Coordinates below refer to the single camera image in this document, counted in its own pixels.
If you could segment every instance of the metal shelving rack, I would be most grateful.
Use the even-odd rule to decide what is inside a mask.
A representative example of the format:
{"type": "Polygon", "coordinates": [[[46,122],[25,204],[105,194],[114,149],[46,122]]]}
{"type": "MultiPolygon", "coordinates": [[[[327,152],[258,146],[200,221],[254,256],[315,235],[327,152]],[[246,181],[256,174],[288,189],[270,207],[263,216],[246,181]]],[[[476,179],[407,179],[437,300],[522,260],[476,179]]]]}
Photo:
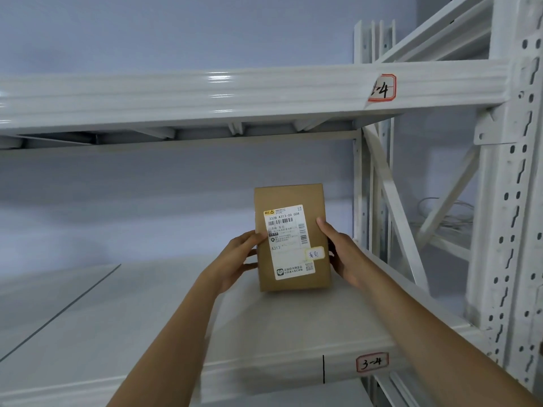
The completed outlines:
{"type": "MultiPolygon", "coordinates": [[[[420,248],[468,259],[466,317],[531,389],[543,337],[542,18],[543,0],[453,0],[397,44],[394,25],[357,24],[350,66],[0,79],[2,157],[350,139],[358,245],[386,261],[394,229],[404,274],[426,291],[420,248]],[[393,117],[459,105],[478,109],[473,148],[413,236],[390,170],[393,117]],[[468,251],[435,233],[477,170],[468,251]]],[[[404,373],[376,379],[395,405],[416,405],[404,373]]]]}

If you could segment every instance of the handwritten sticker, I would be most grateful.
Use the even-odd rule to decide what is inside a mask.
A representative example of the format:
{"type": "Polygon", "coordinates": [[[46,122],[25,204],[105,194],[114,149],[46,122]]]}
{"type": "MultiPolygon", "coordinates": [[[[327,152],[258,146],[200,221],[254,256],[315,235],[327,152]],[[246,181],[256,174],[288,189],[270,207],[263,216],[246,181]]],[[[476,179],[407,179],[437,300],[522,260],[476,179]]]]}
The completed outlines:
{"type": "Polygon", "coordinates": [[[308,260],[320,260],[324,257],[324,248],[322,246],[306,249],[306,258],[308,260]]]}
{"type": "Polygon", "coordinates": [[[356,359],[356,371],[365,373],[388,367],[388,353],[371,353],[360,356],[356,359]]]}
{"type": "Polygon", "coordinates": [[[392,101],[396,98],[396,76],[394,74],[381,74],[375,82],[368,101],[392,101]]]}

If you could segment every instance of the handwritten number label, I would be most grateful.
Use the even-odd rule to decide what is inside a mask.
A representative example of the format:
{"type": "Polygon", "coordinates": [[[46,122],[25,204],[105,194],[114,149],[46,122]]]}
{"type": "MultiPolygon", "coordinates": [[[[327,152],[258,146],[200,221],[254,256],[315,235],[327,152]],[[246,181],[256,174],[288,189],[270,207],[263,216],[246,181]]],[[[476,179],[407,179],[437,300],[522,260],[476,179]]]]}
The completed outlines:
{"type": "Polygon", "coordinates": [[[396,98],[396,76],[394,74],[381,74],[375,82],[368,101],[392,101],[396,98]]]}
{"type": "Polygon", "coordinates": [[[356,371],[359,373],[384,367],[388,367],[388,353],[365,354],[356,359],[356,371]]]}

